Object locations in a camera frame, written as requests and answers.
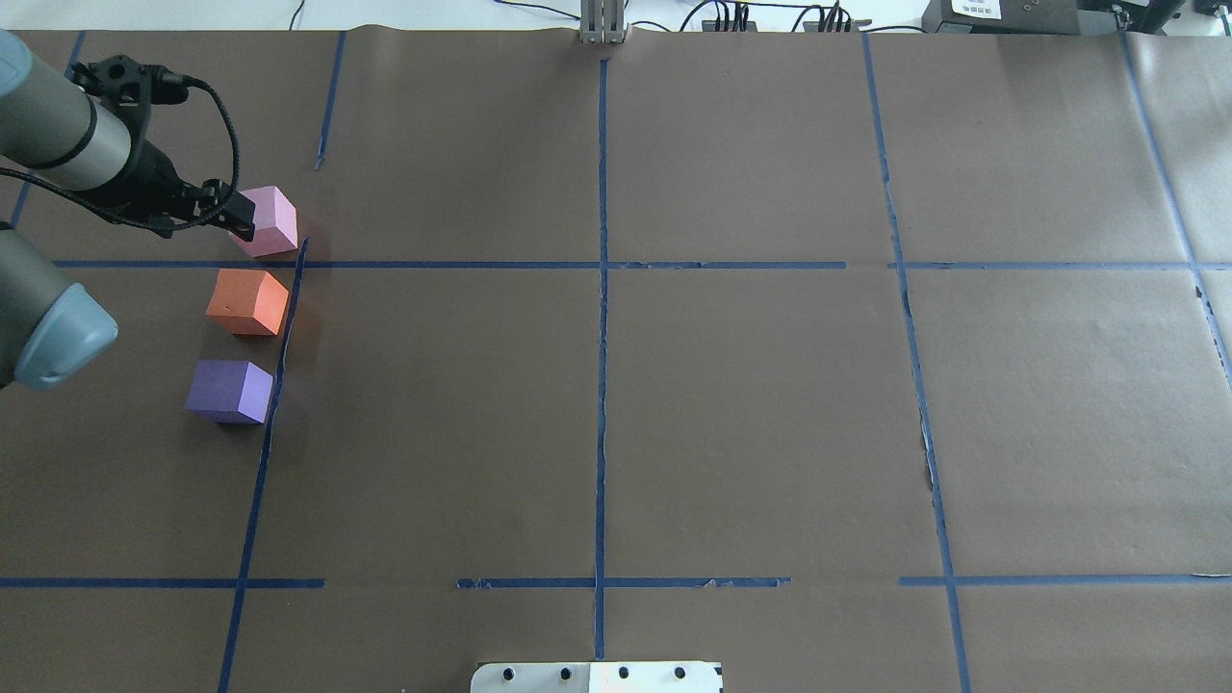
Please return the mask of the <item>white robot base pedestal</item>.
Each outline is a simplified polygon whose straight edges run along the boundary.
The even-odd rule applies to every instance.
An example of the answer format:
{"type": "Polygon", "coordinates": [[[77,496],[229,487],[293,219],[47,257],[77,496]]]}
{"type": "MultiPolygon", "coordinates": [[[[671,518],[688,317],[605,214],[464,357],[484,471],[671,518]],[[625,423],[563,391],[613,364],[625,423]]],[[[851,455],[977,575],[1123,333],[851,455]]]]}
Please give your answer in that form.
{"type": "Polygon", "coordinates": [[[471,692],[722,692],[717,662],[582,661],[484,663],[471,692]]]}

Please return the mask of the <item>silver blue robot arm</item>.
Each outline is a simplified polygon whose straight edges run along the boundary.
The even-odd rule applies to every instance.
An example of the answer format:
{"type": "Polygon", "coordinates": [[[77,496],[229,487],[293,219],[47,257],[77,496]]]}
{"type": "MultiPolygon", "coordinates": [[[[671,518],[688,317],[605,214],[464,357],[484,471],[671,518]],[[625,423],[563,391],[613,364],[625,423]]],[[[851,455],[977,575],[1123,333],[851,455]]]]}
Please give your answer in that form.
{"type": "Polygon", "coordinates": [[[253,240],[241,144],[216,88],[127,54],[57,67],[2,32],[2,178],[25,192],[2,218],[2,386],[48,391],[117,342],[115,316],[62,268],[51,233],[97,224],[170,240],[212,227],[253,240]],[[149,133],[158,107],[203,92],[230,148],[225,178],[190,182],[149,133]]]}

